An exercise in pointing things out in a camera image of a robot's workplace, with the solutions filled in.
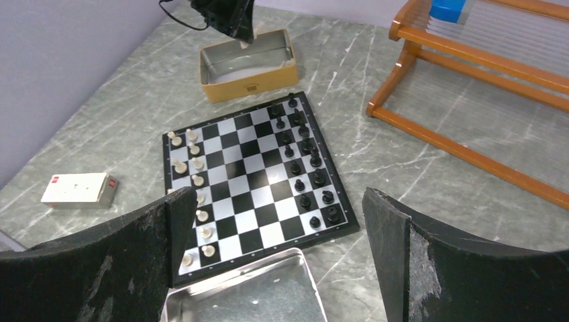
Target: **silver tray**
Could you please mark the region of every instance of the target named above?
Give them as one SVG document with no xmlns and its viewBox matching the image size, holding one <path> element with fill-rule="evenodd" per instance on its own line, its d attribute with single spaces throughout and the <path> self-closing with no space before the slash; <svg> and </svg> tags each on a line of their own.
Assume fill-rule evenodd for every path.
<svg viewBox="0 0 569 322">
<path fill-rule="evenodd" d="M 171 292 L 167 322 L 327 322 L 301 250 L 292 248 Z"/>
<path fill-rule="evenodd" d="M 259 34 L 243 48 L 236 40 L 202 49 L 201 84 L 219 84 L 276 70 L 294 63 L 291 41 L 285 30 Z"/>
</svg>

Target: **black cable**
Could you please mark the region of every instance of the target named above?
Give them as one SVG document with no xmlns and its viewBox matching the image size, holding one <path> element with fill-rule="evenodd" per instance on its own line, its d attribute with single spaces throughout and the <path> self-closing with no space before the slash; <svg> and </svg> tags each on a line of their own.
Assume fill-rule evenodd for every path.
<svg viewBox="0 0 569 322">
<path fill-rule="evenodd" d="M 188 27 L 188 28 L 190 28 L 190 29 L 197 30 L 198 32 L 200 32 L 200 31 L 202 31 L 202 30 L 206 30 L 206 29 L 209 27 L 209 20 L 208 20 L 208 19 L 205 20 L 205 27 L 203 27 L 203 28 L 196 28 L 196 27 L 193 27 L 193 26 L 191 26 L 191 25 L 189 25 L 189 24 L 187 24 L 187 23 L 185 23 L 185 22 L 183 22 L 183 21 L 181 21 L 181 20 L 178 20 L 178 18 L 174 17 L 171 13 L 169 13 L 169 12 L 162 6 L 162 3 L 163 3 L 163 2 L 170 2 L 170 1 L 172 1 L 172 0 L 159 0 L 158 5 L 160 6 L 160 8 L 162 8 L 162 10 L 165 12 L 165 14 L 167 14 L 172 20 L 174 20 L 175 22 L 177 22 L 177 23 L 179 23 L 179 24 L 181 24 L 181 25 L 183 25 L 183 26 L 185 26 L 185 27 Z"/>
</svg>

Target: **small white box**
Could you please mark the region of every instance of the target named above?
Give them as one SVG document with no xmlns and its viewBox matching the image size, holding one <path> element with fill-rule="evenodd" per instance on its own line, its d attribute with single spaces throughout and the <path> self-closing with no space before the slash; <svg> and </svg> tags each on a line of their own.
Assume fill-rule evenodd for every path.
<svg viewBox="0 0 569 322">
<path fill-rule="evenodd" d="M 54 174 L 42 203 L 61 209 L 108 209 L 119 181 L 106 172 Z"/>
</svg>

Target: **black chessboard frame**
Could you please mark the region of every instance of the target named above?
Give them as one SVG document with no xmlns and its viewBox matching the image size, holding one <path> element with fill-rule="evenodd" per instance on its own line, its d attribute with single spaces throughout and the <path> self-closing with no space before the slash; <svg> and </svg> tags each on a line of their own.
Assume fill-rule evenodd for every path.
<svg viewBox="0 0 569 322">
<path fill-rule="evenodd" d="M 190 283 L 193 282 L 197 282 L 206 278 L 210 278 L 212 276 L 216 276 L 218 274 L 222 274 L 224 272 L 227 272 L 229 270 L 238 268 L 240 266 L 249 264 L 250 262 L 254 262 L 256 260 L 259 260 L 263 257 L 267 257 L 270 255 L 273 255 L 277 252 L 281 252 L 283 250 L 286 250 L 288 248 L 301 248 L 301 249 L 305 249 L 305 248 L 309 248 L 311 246 L 315 246 L 318 244 L 322 244 L 323 242 L 327 242 L 329 240 L 335 239 L 335 238 L 339 238 L 339 237 L 343 237 L 346 235 L 350 235 L 352 233 L 356 233 L 357 231 L 360 230 L 360 225 L 358 223 L 358 220 L 356 218 L 356 215 L 354 213 L 354 210 L 352 208 L 352 205 L 350 203 L 350 200 L 348 198 L 348 195 L 346 194 L 346 190 L 344 189 L 344 185 L 342 184 L 342 181 L 340 179 L 340 176 L 338 175 L 338 171 L 335 167 L 335 164 L 331 158 L 331 155 L 329 153 L 328 147 L 325 143 L 324 140 L 324 136 L 322 135 L 322 132 L 317 124 L 316 118 L 313 114 L 313 110 L 308 102 L 308 98 L 306 96 L 306 94 L 304 93 L 304 91 L 300 91 L 297 93 L 291 93 L 290 95 L 294 95 L 295 98 L 298 98 L 302 104 L 302 108 L 304 109 L 304 114 L 305 114 L 305 119 L 307 120 L 307 126 L 309 126 L 313 132 L 313 136 L 318 144 L 318 147 L 320 149 L 321 152 L 321 158 L 322 158 L 322 165 L 324 166 L 324 168 L 327 170 L 327 173 L 329 174 L 331 183 L 334 185 L 334 187 L 337 189 L 337 196 L 339 199 L 339 204 L 342 206 L 345 216 L 346 216 L 346 222 L 345 223 L 341 223 L 339 225 L 336 225 L 335 227 L 331 227 L 325 230 L 320 231 L 319 233 L 315 233 L 313 235 L 305 235 L 302 237 L 299 237 L 297 239 L 294 240 L 290 240 L 290 241 L 286 241 L 283 244 L 279 244 L 275 247 L 272 247 L 270 249 L 261 249 L 249 254 L 244 254 L 241 255 L 239 258 L 236 258 L 234 260 L 232 260 L 231 262 L 220 262 L 218 264 L 214 264 L 212 266 L 209 267 L 204 267 L 196 272 L 193 272 L 192 274 L 186 274 L 183 276 L 173 276 L 173 282 L 174 282 L 174 286 L 175 287 L 182 287 L 184 285 L 188 285 Z M 175 130 L 174 133 L 176 135 L 180 135 L 186 132 L 186 129 L 199 129 L 202 127 L 205 127 L 207 125 L 211 125 L 214 123 L 218 123 L 224 119 L 228 119 L 228 118 L 234 118 L 234 117 L 238 117 L 240 115 L 243 114 L 247 114 L 250 113 L 252 111 L 258 110 L 258 109 L 267 109 L 270 108 L 271 106 L 273 106 L 274 104 L 279 104 L 282 103 L 283 106 L 285 108 L 289 108 L 287 103 L 289 101 L 289 96 L 286 97 L 282 97 L 279 99 L 275 99 L 272 101 L 268 101 L 265 103 L 261 103 L 259 105 L 255 105 L 253 107 L 249 107 L 247 109 L 243 109 L 241 111 L 237 111 L 234 113 L 229 113 L 227 115 L 223 115 L 220 117 L 216 117 L 214 119 L 211 119 L 209 121 L 204 121 L 201 123 L 197 123 L 188 127 L 184 127 L 178 130 Z M 186 143 L 186 139 L 184 135 L 181 135 L 182 139 L 183 139 L 183 145 L 187 145 Z M 163 156 L 164 156 L 164 192 L 167 194 L 168 193 L 168 189 L 172 188 L 172 166 L 170 163 L 170 156 L 169 156 L 169 144 L 170 144 L 170 140 L 167 136 L 166 133 L 163 134 L 162 136 L 162 147 L 163 147 Z"/>
</svg>

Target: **white pawn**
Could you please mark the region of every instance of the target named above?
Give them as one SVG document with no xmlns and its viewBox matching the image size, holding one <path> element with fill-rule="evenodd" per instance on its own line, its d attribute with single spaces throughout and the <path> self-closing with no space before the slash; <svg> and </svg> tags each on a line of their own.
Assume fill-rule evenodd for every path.
<svg viewBox="0 0 569 322">
<path fill-rule="evenodd" d="M 203 169 L 203 162 L 198 160 L 196 157 L 192 158 L 192 162 L 194 162 L 194 167 L 196 168 L 196 170 Z"/>
<path fill-rule="evenodd" d="M 197 134 L 194 133 L 194 131 L 192 131 L 191 129 L 186 130 L 186 135 L 188 136 L 188 140 L 190 140 L 190 141 L 197 140 Z"/>
<path fill-rule="evenodd" d="M 204 222 L 207 220 L 207 218 L 209 217 L 209 214 L 207 213 L 207 211 L 203 211 L 203 210 L 197 210 L 196 211 L 196 216 L 197 216 L 197 220 Z"/>
<path fill-rule="evenodd" d="M 172 163 L 174 164 L 174 171 L 182 174 L 188 170 L 188 165 L 184 162 L 180 162 L 177 158 L 172 158 Z"/>
<path fill-rule="evenodd" d="M 180 144 L 182 144 L 182 138 L 180 138 L 179 136 L 176 136 L 176 134 L 174 132 L 172 132 L 172 131 L 168 132 L 167 136 L 172 141 L 173 146 L 180 146 Z"/>
<path fill-rule="evenodd" d="M 205 255 L 205 257 L 212 257 L 215 254 L 215 247 L 212 245 L 208 246 L 201 246 L 201 251 Z"/>
<path fill-rule="evenodd" d="M 192 180 L 194 181 L 194 184 L 196 186 L 202 186 L 203 185 L 203 178 L 194 174 L 192 175 Z"/>
<path fill-rule="evenodd" d="M 201 234 L 201 237 L 204 237 L 204 238 L 210 238 L 211 234 L 212 234 L 211 229 L 209 229 L 207 227 L 200 227 L 199 233 Z"/>
<path fill-rule="evenodd" d="M 190 266 L 193 262 L 192 255 L 186 254 L 182 257 L 182 265 L 183 266 Z"/>
<path fill-rule="evenodd" d="M 188 146 L 190 147 L 190 153 L 193 156 L 196 156 L 199 154 L 199 147 L 196 146 L 194 143 L 190 142 L 190 144 L 188 144 Z"/>
</svg>

